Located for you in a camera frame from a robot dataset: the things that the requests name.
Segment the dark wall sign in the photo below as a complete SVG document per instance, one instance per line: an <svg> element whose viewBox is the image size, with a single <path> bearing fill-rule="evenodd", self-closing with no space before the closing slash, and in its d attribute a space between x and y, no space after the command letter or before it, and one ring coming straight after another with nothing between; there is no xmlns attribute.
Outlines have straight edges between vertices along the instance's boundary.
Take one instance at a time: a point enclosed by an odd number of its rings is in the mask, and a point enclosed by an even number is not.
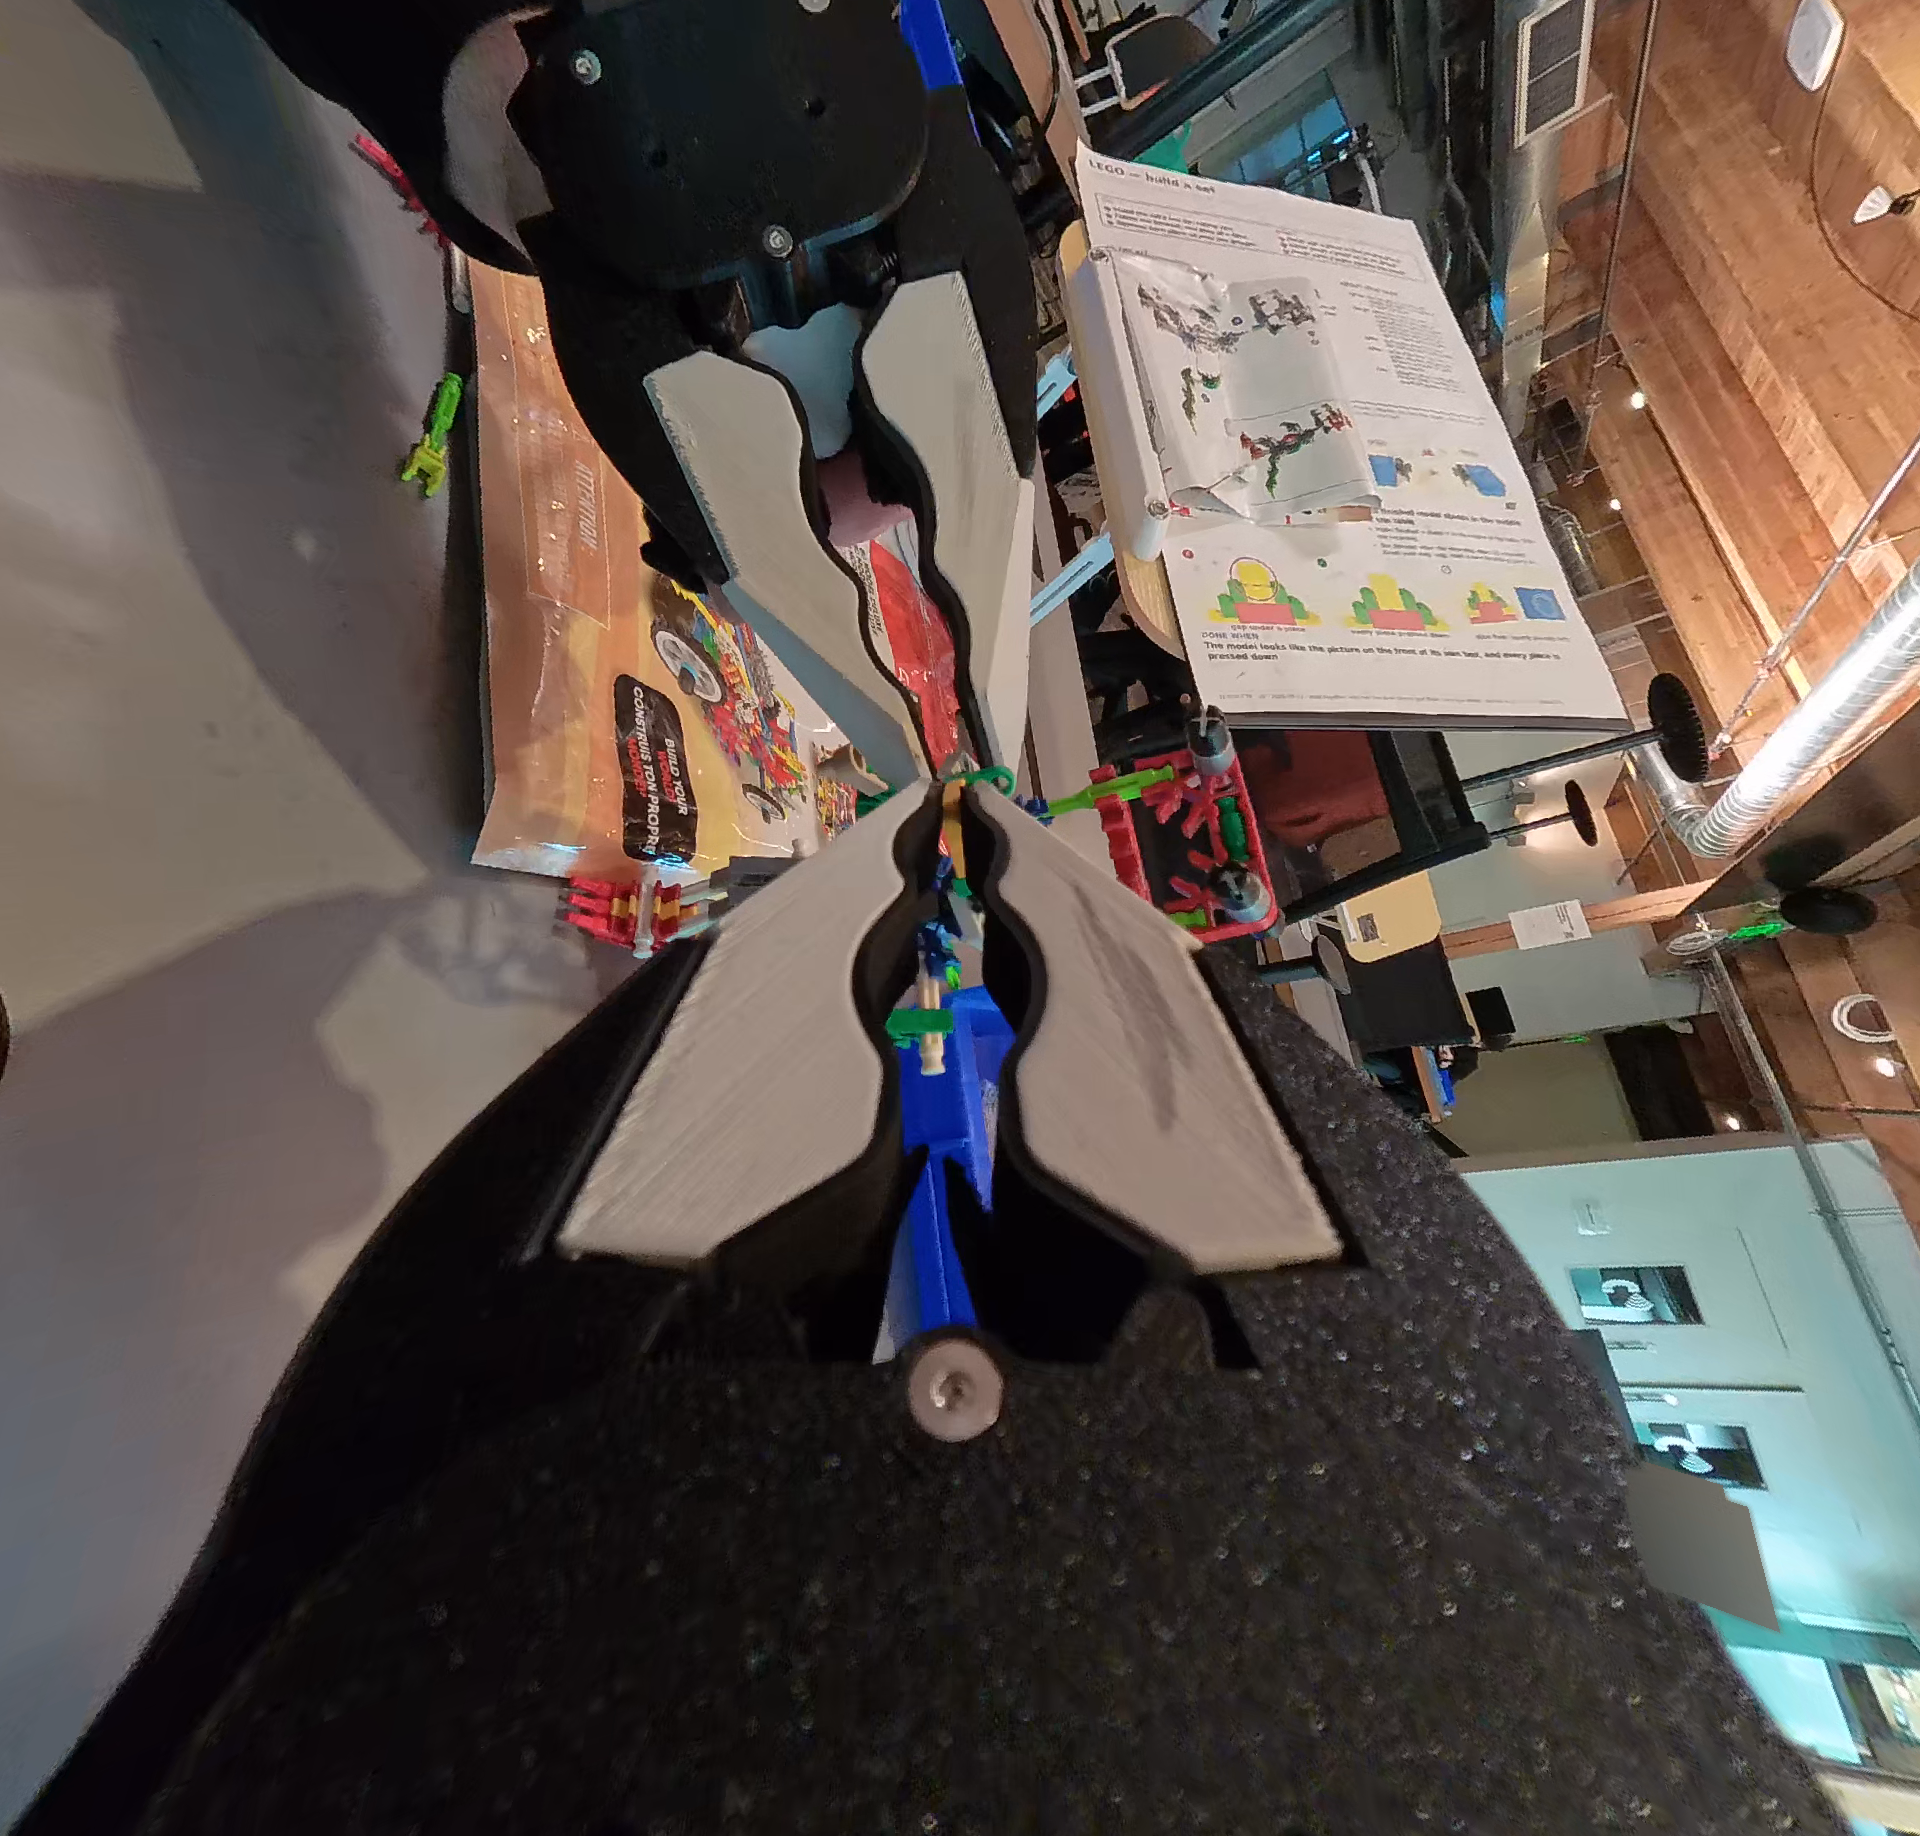
<svg viewBox="0 0 1920 1836"><path fill-rule="evenodd" d="M1571 1272L1571 1292L1584 1329L1703 1329L1686 1272L1605 1260L1605 1272Z"/></svg>
<svg viewBox="0 0 1920 1836"><path fill-rule="evenodd" d="M1747 1442L1747 1427L1707 1427L1707 1415L1639 1415L1639 1453L1661 1473L1686 1473L1707 1488L1737 1488L1759 1491L1759 1453Z"/></svg>

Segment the yellow-green clip connector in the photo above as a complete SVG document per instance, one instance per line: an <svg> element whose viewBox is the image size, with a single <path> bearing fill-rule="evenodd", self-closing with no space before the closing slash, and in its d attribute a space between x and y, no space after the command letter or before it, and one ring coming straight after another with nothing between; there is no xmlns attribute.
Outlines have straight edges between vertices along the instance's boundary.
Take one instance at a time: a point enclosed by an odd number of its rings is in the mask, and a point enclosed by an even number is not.
<svg viewBox="0 0 1920 1836"><path fill-rule="evenodd" d="M393 488L413 488L420 501L435 501L450 488L458 420L465 420L465 371L437 371L425 427L420 427L413 453L393 466Z"/></svg>

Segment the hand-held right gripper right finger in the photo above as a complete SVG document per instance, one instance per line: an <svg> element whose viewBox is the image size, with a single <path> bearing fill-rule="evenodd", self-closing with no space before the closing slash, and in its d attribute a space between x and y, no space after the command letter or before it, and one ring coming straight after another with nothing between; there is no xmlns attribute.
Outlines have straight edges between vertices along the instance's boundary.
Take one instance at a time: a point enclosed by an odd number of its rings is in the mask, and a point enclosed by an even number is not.
<svg viewBox="0 0 1920 1836"><path fill-rule="evenodd" d="M966 863L1010 1020L1010 1163L1178 1277L1330 1272L1347 1230L1204 948L993 785L966 788Z"/></svg>

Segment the red toy model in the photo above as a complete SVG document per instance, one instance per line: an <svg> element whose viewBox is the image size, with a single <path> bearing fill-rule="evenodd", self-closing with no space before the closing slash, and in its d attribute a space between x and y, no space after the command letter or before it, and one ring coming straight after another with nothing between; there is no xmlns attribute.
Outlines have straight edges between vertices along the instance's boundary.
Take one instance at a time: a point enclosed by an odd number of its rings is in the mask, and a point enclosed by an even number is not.
<svg viewBox="0 0 1920 1836"><path fill-rule="evenodd" d="M1136 763L1095 763L1084 788L1038 796L1038 819L1066 814L1095 819L1116 881L1191 943L1274 930L1284 911L1265 856L1251 788L1217 711L1191 717L1178 739Z"/></svg>

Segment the white instruction sheet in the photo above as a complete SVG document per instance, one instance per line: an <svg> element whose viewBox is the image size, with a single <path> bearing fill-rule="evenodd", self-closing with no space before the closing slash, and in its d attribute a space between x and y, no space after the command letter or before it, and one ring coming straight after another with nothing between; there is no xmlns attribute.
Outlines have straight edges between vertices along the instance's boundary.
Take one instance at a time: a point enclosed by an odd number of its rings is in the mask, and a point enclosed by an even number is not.
<svg viewBox="0 0 1920 1836"><path fill-rule="evenodd" d="M1073 204L1108 263L1306 277L1374 466L1374 523L1192 514L1173 601L1207 711L1339 730L1626 730L1420 225L1095 147L1073 147Z"/></svg>

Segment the metal vent duct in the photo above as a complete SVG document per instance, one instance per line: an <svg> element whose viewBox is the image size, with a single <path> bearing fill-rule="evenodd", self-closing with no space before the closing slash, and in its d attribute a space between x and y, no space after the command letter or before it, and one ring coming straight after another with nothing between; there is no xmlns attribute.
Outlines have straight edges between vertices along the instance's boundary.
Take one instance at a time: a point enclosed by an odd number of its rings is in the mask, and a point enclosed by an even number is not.
<svg viewBox="0 0 1920 1836"><path fill-rule="evenodd" d="M1497 334L1500 334L1500 427L1525 434L1532 377L1545 369L1545 255L1560 204L1560 134L1584 115L1599 0L1497 0Z"/></svg>

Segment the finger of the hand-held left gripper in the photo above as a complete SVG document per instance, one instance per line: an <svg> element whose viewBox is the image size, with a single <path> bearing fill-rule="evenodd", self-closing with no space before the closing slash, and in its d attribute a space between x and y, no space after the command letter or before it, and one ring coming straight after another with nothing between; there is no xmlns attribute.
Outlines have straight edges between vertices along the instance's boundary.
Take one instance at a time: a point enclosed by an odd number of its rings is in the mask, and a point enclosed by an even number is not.
<svg viewBox="0 0 1920 1836"><path fill-rule="evenodd" d="M861 571L806 514L806 409L751 356L673 356L642 377L665 450L722 561L728 611L822 702L822 717L896 785L923 785L923 730L863 631Z"/></svg>
<svg viewBox="0 0 1920 1836"><path fill-rule="evenodd" d="M922 523L922 585L950 616L966 743L979 767L1013 767L1038 488L1013 466L966 277L922 277L881 295L851 353L851 420Z"/></svg>

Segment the red yellow toy assembly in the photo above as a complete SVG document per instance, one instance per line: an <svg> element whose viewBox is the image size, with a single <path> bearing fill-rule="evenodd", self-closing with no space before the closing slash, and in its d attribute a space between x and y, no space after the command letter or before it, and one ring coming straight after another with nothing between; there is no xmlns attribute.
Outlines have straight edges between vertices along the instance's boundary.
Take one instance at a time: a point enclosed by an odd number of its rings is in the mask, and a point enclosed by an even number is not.
<svg viewBox="0 0 1920 1836"><path fill-rule="evenodd" d="M615 948L615 958L665 958L676 943L715 930L728 911L741 870L696 870L696 863L633 863L628 881L557 881L557 923Z"/></svg>

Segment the crumpled toy booklet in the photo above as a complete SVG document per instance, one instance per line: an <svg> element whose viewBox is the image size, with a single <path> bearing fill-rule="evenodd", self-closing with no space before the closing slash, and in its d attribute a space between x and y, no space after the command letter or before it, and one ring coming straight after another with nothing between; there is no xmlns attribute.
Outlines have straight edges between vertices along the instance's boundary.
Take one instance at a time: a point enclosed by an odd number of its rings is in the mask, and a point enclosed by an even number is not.
<svg viewBox="0 0 1920 1836"><path fill-rule="evenodd" d="M1116 263L1164 501L1251 531L1374 523L1374 466L1306 277Z"/></svg>

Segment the white black chair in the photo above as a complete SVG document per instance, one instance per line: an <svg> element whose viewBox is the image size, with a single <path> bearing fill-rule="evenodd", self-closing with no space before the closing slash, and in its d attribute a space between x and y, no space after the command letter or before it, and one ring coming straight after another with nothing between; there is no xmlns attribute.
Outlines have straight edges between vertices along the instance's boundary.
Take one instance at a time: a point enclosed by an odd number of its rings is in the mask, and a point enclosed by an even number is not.
<svg viewBox="0 0 1920 1836"><path fill-rule="evenodd" d="M1136 115L1207 50L1217 34L1191 11L1120 21L1108 28L1095 57L1073 75L1073 115L1084 120Z"/></svg>

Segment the person's left hand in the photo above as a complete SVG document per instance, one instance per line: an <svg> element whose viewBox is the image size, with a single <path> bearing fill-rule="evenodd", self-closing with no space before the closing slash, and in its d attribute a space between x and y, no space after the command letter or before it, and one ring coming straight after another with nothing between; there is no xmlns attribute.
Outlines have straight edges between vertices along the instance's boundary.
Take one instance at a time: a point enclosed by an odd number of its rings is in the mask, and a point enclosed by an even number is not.
<svg viewBox="0 0 1920 1836"><path fill-rule="evenodd" d="M508 4L458 48L437 75L437 145L450 145L437 168L450 168L450 196L508 247L501 268L536 277L520 225L536 225L554 196L508 120L532 75L520 21L543 21L543 4Z"/></svg>

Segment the red snowflake connector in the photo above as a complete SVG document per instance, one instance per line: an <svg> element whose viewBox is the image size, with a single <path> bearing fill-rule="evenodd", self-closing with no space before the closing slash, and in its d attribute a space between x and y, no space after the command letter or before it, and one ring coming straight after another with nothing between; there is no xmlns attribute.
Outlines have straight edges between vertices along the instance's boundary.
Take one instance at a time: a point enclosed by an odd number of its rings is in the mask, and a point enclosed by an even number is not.
<svg viewBox="0 0 1920 1836"><path fill-rule="evenodd" d="M386 178L386 196L406 204L406 214L413 214L435 247L450 247L450 230L437 230L435 212L420 204L413 168L406 168L371 134L348 134L348 157Z"/></svg>

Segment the white ceiling pipe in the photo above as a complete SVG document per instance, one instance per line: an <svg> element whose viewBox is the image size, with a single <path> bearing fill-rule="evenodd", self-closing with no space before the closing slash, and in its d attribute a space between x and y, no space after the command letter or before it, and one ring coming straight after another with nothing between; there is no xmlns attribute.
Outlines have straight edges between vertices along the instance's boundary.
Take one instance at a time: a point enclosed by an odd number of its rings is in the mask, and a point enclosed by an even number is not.
<svg viewBox="0 0 1920 1836"><path fill-rule="evenodd" d="M1737 763L1720 796L1695 796L1695 785L1678 785L1661 743L1626 743L1626 774L1686 856L1723 863L1796 814L1816 767L1830 767L1847 743L1858 743L1866 725L1911 702L1911 688L1920 570L1902 570L1850 652L1796 702L1796 717Z"/></svg>

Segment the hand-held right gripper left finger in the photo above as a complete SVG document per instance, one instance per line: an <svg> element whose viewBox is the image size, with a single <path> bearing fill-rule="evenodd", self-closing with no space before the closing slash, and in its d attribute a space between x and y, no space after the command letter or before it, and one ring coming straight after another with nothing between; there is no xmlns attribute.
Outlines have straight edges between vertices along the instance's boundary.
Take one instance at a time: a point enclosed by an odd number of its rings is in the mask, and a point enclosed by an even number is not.
<svg viewBox="0 0 1920 1836"><path fill-rule="evenodd" d="M557 1198L557 1252L696 1277L891 1277L912 1198L891 1007L944 856L912 785L696 943Z"/></svg>

